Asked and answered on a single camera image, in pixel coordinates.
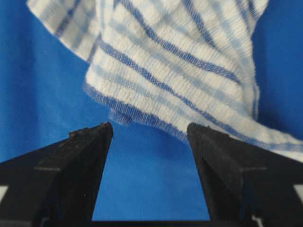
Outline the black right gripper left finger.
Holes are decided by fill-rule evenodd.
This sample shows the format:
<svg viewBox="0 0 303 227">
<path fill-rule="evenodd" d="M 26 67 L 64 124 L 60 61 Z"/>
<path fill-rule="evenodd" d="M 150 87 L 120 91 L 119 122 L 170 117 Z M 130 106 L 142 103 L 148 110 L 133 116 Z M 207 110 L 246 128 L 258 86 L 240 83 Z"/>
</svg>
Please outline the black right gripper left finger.
<svg viewBox="0 0 303 227">
<path fill-rule="evenodd" d="M 2 162 L 1 226 L 92 226 L 112 137 L 106 122 Z"/>
</svg>

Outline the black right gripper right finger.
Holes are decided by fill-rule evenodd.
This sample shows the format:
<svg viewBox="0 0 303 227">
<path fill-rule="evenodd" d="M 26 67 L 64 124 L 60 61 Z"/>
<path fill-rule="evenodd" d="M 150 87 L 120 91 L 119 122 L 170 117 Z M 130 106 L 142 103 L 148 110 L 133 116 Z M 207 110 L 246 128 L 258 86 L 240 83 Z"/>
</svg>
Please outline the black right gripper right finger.
<svg viewBox="0 0 303 227">
<path fill-rule="evenodd" d="M 187 139 L 214 227 L 300 227 L 301 162 L 191 123 Z"/>
</svg>

